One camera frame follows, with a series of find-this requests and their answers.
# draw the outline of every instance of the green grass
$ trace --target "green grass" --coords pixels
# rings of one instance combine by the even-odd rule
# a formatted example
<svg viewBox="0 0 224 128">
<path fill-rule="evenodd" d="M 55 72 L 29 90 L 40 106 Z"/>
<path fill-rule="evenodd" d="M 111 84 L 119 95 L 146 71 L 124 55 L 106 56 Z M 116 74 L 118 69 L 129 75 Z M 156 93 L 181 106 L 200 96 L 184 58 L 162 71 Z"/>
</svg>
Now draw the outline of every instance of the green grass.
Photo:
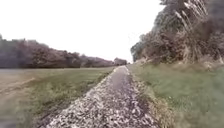
<svg viewBox="0 0 224 128">
<path fill-rule="evenodd" d="M 0 70 L 0 76 L 8 75 L 0 86 L 4 89 L 0 93 L 0 124 L 10 121 L 21 128 L 37 126 L 42 117 L 68 106 L 112 69 Z"/>
<path fill-rule="evenodd" d="M 151 95 L 153 91 L 156 114 L 163 115 L 162 126 L 171 123 L 169 127 L 174 128 L 224 127 L 224 68 L 209 72 L 132 65 L 130 69 L 144 81 L 144 94 Z"/>
</svg>

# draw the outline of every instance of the vegetation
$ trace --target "vegetation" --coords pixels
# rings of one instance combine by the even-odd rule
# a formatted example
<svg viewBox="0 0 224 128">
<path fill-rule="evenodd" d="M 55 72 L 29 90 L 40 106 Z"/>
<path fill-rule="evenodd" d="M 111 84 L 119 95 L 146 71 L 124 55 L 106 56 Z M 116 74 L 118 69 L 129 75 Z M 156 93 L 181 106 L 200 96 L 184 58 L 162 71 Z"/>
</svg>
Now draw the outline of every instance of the vegetation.
<svg viewBox="0 0 224 128">
<path fill-rule="evenodd" d="M 224 68 L 205 71 L 197 66 L 132 65 L 142 92 L 154 102 L 161 126 L 222 128 L 224 126 Z"/>
<path fill-rule="evenodd" d="M 0 70 L 0 124 L 38 127 L 113 68 Z"/>
<path fill-rule="evenodd" d="M 0 36 L 0 68 L 80 68 L 114 65 L 113 61 L 52 49 L 35 40 L 8 41 Z"/>
<path fill-rule="evenodd" d="M 222 0 L 162 0 L 151 32 L 131 48 L 133 60 L 223 63 Z"/>
</svg>

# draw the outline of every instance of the dirt path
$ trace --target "dirt path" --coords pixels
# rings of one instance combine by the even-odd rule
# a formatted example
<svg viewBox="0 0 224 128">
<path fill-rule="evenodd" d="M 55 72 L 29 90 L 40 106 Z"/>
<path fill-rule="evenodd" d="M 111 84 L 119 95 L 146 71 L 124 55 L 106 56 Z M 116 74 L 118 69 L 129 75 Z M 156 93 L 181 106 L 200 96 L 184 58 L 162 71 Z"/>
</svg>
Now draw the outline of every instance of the dirt path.
<svg viewBox="0 0 224 128">
<path fill-rule="evenodd" d="M 47 128 L 158 128 L 126 67 L 113 73 L 56 116 Z"/>
</svg>

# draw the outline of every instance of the white sky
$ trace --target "white sky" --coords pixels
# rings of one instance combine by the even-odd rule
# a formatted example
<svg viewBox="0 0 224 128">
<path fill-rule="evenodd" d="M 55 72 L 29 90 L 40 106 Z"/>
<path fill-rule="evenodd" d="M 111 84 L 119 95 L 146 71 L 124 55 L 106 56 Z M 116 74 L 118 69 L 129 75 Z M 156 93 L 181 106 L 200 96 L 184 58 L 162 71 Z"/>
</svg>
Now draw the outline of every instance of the white sky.
<svg viewBox="0 0 224 128">
<path fill-rule="evenodd" d="M 160 0 L 0 0 L 5 39 L 36 39 L 52 48 L 132 60 L 130 48 L 151 30 Z"/>
</svg>

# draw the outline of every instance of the treeline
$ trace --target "treeline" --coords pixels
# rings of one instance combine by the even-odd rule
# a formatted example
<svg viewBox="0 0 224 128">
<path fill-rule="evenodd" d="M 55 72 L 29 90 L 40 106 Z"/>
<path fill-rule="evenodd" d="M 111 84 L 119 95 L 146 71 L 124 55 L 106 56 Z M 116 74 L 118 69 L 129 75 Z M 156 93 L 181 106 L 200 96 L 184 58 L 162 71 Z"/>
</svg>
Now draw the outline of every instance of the treeline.
<svg viewBox="0 0 224 128">
<path fill-rule="evenodd" d="M 224 57 L 223 0 L 161 0 L 153 29 L 131 48 L 133 60 L 195 63 Z"/>
<path fill-rule="evenodd" d="M 109 67 L 127 63 L 120 63 L 121 60 L 113 62 L 77 52 L 56 50 L 35 40 L 9 41 L 0 36 L 0 68 Z"/>
</svg>

